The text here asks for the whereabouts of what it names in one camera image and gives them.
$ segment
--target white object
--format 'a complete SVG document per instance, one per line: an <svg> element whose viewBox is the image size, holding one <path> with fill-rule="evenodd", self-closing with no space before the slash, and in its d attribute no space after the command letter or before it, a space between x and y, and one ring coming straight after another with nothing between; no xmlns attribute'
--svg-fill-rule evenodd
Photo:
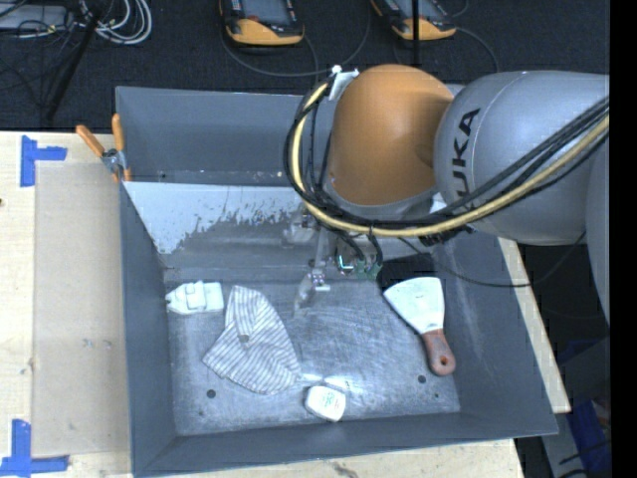
<svg viewBox="0 0 637 478"><path fill-rule="evenodd" d="M354 78L356 78L359 74L358 69L354 69L353 71L348 71L346 73L343 71L337 71L328 99L330 101L338 101L347 86L353 82Z"/></svg>
<svg viewBox="0 0 637 478"><path fill-rule="evenodd" d="M220 283L184 283L166 295L168 310L178 314L198 314L223 310Z"/></svg>
<svg viewBox="0 0 637 478"><path fill-rule="evenodd" d="M312 386L306 397L306 409L329 421L339 421L345 413L345 394L327 386Z"/></svg>
<svg viewBox="0 0 637 478"><path fill-rule="evenodd" d="M383 296L418 334L442 330L445 297L440 279L426 276L405 280L387 289Z"/></svg>

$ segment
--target gray metal bin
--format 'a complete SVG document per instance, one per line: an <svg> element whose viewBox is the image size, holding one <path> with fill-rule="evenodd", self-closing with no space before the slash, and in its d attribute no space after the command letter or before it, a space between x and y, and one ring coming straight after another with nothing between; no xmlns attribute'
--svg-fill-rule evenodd
<svg viewBox="0 0 637 478"><path fill-rule="evenodd" d="M312 242L281 245L298 203L283 174L283 147L300 101L116 90L134 179L119 194L135 476L556 433L513 289L441 271L445 331L457 358L447 377L429 372L418 337L373 282L334 273L330 291L318 293L305 316L295 315L292 297L314 249ZM318 114L318 157L332 116L331 104ZM388 257L410 253L398 241L382 244ZM510 281L489 235L465 234L432 254L467 276ZM201 358L223 331L223 315L168 313L164 300L195 280L219 281L226 299L233 285L266 294L304 379L258 395L210 370ZM303 398L312 381L344 374L355 384L343 420L309 414Z"/></svg>

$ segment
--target wooden table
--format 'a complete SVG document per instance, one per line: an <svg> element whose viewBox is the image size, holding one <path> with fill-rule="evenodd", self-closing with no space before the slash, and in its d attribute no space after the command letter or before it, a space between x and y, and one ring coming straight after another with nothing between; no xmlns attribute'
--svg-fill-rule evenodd
<svg viewBox="0 0 637 478"><path fill-rule="evenodd" d="M38 141L39 147L58 145L68 149L68 155L63 162L38 162L37 174L46 172L47 168L72 169L82 165L86 171L92 171L97 176L104 172L104 182L111 182L102 163L91 153L82 140L74 133L43 133L43 132L0 132L0 288L2 289L2 308L0 309L0 456L4 456L10 447L11 420L20 418L32 422L34 433L38 431L37 416L34 417L33 398L36 378L39 373L38 357L34 349L39 342L34 338L34 326L38 321L34 315L34 299L37 297L35 264L37 225L46 221L37 220L37 192L33 187L20 187L20 150L21 137L26 134ZM113 147L110 134L99 134L98 139L109 149ZM61 186L67 196L73 196L70 189L90 189L89 185L69 183ZM508 261L512 279L523 282L527 279L523 262L517 245L508 240L501 240L501 245ZM88 242L78 241L77 246L68 250L69 261L82 260L83 250L92 247L92 256L96 253L115 254L118 258L118 243L107 243L100 239ZM87 268L96 267L95 260L86 264ZM567 395L559 376L550 343L545 333L541 317L537 311L535 299L531 289L517 289L523 316L529 329L539 370L546 384L547 393L553 410L556 413L570 410ZM106 314L118 317L121 306L100 307ZM58 307L57 310L70 310ZM121 400L110 404L101 404L100 417L108 419L109 409L121 411L125 409L125 389L120 391ZM89 399L91 391L84 391L79 397L74 397L69 391L68 403L80 406L81 402ZM42 430L40 440L46 440L47 434ZM64 447L64 439L58 441ZM71 454L70 467L65 473L52 473L65 477L92 476L130 476L129 452L127 447L112 449L108 444L96 446L95 451ZM43 456L34 446L33 456ZM197 477L489 477L489 478L521 478L523 471L518 454L512 440L480 442L473 444L457 444L435 448L424 448L411 451L379 453L374 455L354 456L342 459L301 462L295 464L276 465L268 467L237 469L215 473L197 474Z"/></svg>

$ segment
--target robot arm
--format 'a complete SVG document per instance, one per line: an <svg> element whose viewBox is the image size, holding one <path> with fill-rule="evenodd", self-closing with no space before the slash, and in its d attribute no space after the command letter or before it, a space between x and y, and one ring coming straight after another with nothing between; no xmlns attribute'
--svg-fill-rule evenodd
<svg viewBox="0 0 637 478"><path fill-rule="evenodd" d="M605 274L597 286L605 286L600 298L607 302L607 196L605 211L593 204L604 201L608 168L593 171L592 163L607 155L608 83L600 75L499 73L454 98L414 68L371 68L338 101L327 179L311 185L298 154L305 121L328 80L297 115L287 174L308 212L340 232L448 238L470 225L521 243L557 245L576 242L590 227L605 228L589 234L588 245L591 252L605 247L594 255L606 266L593 270L596 281ZM589 197L589 190L596 194ZM446 207L430 213L436 192ZM600 218L606 223L592 222ZM604 310L608 318L607 303Z"/></svg>

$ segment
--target blue tape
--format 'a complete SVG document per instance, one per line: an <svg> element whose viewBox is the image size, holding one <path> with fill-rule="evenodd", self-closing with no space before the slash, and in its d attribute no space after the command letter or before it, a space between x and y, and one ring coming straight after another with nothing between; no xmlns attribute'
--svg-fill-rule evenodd
<svg viewBox="0 0 637 478"><path fill-rule="evenodd" d="M0 476L30 478L32 473L66 471L69 456L54 458L31 458L31 425L21 419L11 422L11 456L0 462Z"/></svg>
<svg viewBox="0 0 637 478"><path fill-rule="evenodd" d="M20 165L20 186L33 186L36 183L36 160L64 161L67 150L64 147L38 148L38 142L22 135L22 160Z"/></svg>

